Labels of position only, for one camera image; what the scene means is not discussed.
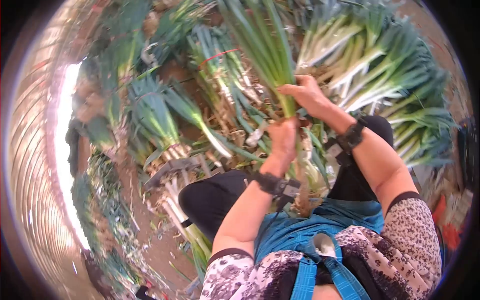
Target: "bright light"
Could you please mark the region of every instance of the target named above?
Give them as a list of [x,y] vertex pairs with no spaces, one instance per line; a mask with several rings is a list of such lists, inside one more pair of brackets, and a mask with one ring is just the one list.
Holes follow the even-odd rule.
[[75,274],[78,274],[77,273],[77,267],[75,266],[75,263],[72,261],[72,264],[73,264],[73,270],[75,271]]
[[61,88],[60,103],[57,110],[57,127],[55,130],[55,156],[57,161],[57,174],[60,181],[60,189],[63,194],[63,200],[65,201],[65,207],[67,208],[67,214],[72,222],[75,233],[78,236],[84,249],[90,249],[87,238],[84,231],[80,226],[80,221],[77,217],[77,211],[73,206],[72,192],[70,189],[73,185],[73,177],[70,174],[70,165],[68,156],[70,155],[70,146],[65,141],[65,136],[68,130],[68,123],[72,117],[72,94],[75,84],[77,82],[78,71],[80,65],[69,65],[65,73],[65,79]]

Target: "forearm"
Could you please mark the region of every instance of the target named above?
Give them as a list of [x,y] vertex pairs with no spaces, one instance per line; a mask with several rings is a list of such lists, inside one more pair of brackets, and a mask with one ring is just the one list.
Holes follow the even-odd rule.
[[[349,126],[357,121],[336,105],[326,108],[329,113],[323,114],[323,121],[337,134],[344,134]],[[416,191],[408,169],[395,150],[380,136],[368,128],[362,131],[362,142],[352,150],[353,158],[360,171],[376,194],[384,213],[390,205],[395,192],[385,195],[385,186],[389,189]]]
[[[269,156],[260,173],[271,173],[282,178],[288,165],[277,156]],[[260,224],[272,204],[272,195],[262,191],[252,181],[225,216],[215,236],[212,254],[226,248],[240,248],[253,256],[253,243]]]

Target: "blue plaid apron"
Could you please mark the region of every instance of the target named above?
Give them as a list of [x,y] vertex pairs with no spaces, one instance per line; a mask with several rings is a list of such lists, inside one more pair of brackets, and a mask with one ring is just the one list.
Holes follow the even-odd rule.
[[[263,231],[274,216],[275,214],[265,216],[259,232]],[[369,300],[370,297],[360,282],[343,266],[342,251],[335,240],[337,233],[352,225],[380,233],[384,226],[380,204],[376,201],[352,202],[324,198],[322,205],[315,208],[309,218],[292,218],[282,212],[267,229],[261,244],[255,243],[255,247],[258,247],[255,263],[272,252],[299,251],[306,255],[300,260],[290,299],[312,299],[317,264],[323,261],[343,299]],[[324,233],[332,239],[336,257],[317,253],[313,237],[318,233]]]

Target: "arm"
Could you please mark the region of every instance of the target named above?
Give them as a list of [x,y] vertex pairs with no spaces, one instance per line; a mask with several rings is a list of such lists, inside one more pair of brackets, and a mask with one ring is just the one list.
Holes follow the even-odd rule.
[[[278,89],[292,95],[308,113],[324,121],[337,134],[344,134],[356,120],[330,102],[311,76],[297,75],[299,85],[286,84]],[[407,166],[395,150],[368,128],[362,131],[362,142],[352,153],[360,171],[382,205],[384,216],[395,197],[403,192],[417,192]]]
[[[296,118],[270,125],[272,153],[260,167],[260,173],[282,178],[295,158],[295,136],[299,127]],[[238,248],[253,257],[253,244],[260,224],[272,204],[272,195],[252,181],[229,210],[213,241],[212,254],[223,249]]]

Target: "black wrist strap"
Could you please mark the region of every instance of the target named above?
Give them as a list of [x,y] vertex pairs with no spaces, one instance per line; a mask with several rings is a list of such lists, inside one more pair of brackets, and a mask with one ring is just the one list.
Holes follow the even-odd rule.
[[255,172],[253,180],[258,182],[262,191],[269,193],[274,198],[287,197],[289,198],[288,202],[293,202],[299,194],[300,182],[294,179],[285,180],[270,173],[261,174]]
[[357,123],[350,125],[344,134],[338,135],[336,138],[330,138],[325,143],[327,152],[335,157],[339,164],[351,165],[353,161],[352,150],[362,141],[361,132],[365,125],[367,125],[367,122],[360,118]]

